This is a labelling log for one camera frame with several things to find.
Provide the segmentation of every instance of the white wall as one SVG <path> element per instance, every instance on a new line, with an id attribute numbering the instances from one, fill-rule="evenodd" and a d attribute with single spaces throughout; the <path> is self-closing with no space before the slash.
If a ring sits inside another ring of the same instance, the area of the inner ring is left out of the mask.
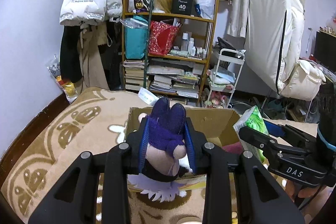
<path id="1" fill-rule="evenodd" d="M 59 54 L 63 0 L 0 1 L 0 157 L 61 90 L 45 67 Z"/>
<path id="2" fill-rule="evenodd" d="M 228 19 L 230 18 L 231 7 L 227 1 L 221 1 L 219 4 L 219 13 L 217 15 L 217 24 L 215 30 L 214 40 L 217 41 L 217 37 L 222 37 L 228 40 L 236 48 L 244 48 L 244 39 L 231 37 L 225 35 Z M 300 57 L 308 57 L 310 53 L 314 51 L 312 45 L 315 45 L 316 31 L 320 26 L 325 26 L 327 20 L 336 12 L 336 0 L 305 0 L 305 29 L 301 42 L 301 55 Z M 310 37 L 310 44 L 308 52 L 306 53 L 307 43 L 310 31 L 308 28 L 312 28 L 312 34 Z M 234 66 L 229 67 L 230 70 L 237 72 Z M 246 65 L 244 64 L 241 71 L 241 76 L 237 84 L 237 90 L 256 93 L 261 95 L 267 95 L 270 88 Z"/>

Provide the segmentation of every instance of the black box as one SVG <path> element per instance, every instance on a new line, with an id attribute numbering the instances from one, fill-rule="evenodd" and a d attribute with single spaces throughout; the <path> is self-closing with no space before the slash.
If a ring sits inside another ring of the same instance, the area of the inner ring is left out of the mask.
<path id="1" fill-rule="evenodd" d="M 173 0 L 171 12 L 173 14 L 191 15 L 194 0 Z"/>

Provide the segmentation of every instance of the red bag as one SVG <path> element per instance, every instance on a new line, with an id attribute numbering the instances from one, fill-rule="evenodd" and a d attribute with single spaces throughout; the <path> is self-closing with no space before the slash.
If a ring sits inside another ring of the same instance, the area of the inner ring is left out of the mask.
<path id="1" fill-rule="evenodd" d="M 151 21 L 148 52 L 161 56 L 169 53 L 179 29 L 180 27 L 174 27 L 163 22 Z"/>

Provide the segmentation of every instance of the teal bag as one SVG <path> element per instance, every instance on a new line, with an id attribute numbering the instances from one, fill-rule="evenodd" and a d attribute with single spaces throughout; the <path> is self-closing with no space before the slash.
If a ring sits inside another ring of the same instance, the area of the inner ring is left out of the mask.
<path id="1" fill-rule="evenodd" d="M 145 22 L 148 21 L 140 16 L 133 16 L 134 19 Z M 125 27 L 125 55 L 126 59 L 142 59 L 146 49 L 147 28 Z"/>

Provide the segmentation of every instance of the television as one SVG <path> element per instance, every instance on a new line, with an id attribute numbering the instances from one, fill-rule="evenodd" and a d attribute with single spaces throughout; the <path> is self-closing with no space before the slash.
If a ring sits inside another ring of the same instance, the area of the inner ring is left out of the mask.
<path id="1" fill-rule="evenodd" d="M 325 32 L 316 32 L 314 57 L 321 65 L 336 73 L 336 37 Z"/>

